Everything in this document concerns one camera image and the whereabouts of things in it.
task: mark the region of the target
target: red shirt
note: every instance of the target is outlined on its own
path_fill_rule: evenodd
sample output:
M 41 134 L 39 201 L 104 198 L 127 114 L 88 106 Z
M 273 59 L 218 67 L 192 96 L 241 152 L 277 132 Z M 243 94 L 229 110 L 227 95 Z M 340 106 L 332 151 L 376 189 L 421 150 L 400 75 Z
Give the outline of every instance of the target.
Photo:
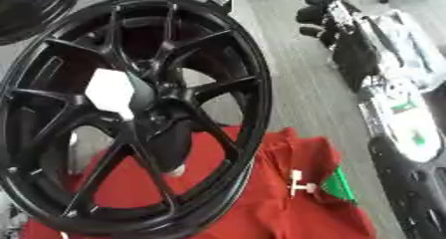
M 231 136 L 237 127 L 225 128 Z M 177 193 L 186 191 L 209 174 L 223 151 L 207 133 L 196 133 L 186 161 L 186 173 L 168 178 Z M 94 161 L 86 173 L 93 167 Z M 241 197 L 230 211 L 194 239 L 370 239 L 376 238 L 370 221 L 355 205 L 328 195 L 298 191 L 290 197 L 290 172 L 303 172 L 300 184 L 321 184 L 337 168 L 339 153 L 324 137 L 297 138 L 285 128 L 267 133 L 256 155 L 254 169 Z M 95 196 L 100 206 L 138 207 L 160 201 L 145 170 L 126 159 L 106 179 Z M 60 239 L 60 233 L 31 220 L 24 239 Z M 89 239 L 88 236 L 70 238 Z

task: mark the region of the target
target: white plastic fastener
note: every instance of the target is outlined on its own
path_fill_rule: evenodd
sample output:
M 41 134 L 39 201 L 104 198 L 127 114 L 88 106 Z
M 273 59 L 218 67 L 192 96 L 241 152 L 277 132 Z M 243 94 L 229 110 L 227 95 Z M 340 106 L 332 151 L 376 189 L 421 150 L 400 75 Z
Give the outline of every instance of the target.
M 307 185 L 299 185 L 298 181 L 302 180 L 302 172 L 300 170 L 291 170 L 291 186 L 290 195 L 293 198 L 296 195 L 296 190 L 306 190 L 307 193 L 313 194 L 318 188 L 314 183 L 307 183 Z

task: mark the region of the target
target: wheel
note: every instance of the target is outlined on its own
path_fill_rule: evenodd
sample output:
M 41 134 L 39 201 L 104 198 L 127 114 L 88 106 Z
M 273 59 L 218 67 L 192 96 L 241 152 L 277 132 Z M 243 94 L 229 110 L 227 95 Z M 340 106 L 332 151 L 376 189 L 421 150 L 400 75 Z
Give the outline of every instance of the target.
M 183 68 L 215 82 L 186 86 Z M 202 107 L 229 93 L 243 113 L 236 139 Z M 271 82 L 256 43 L 221 11 L 193 0 L 110 0 L 70 15 L 30 45 L 5 77 L 0 102 L 0 182 L 25 212 L 70 233 L 184 238 L 223 215 L 243 190 L 268 125 Z M 184 164 L 192 124 L 220 143 L 224 157 L 177 194 L 163 175 Z M 72 192 L 41 162 L 59 137 L 69 139 L 81 125 L 112 142 Z M 95 192 L 128 157 L 147 171 L 160 202 L 96 204 Z
M 0 0 L 0 45 L 25 40 L 45 30 L 78 0 Z

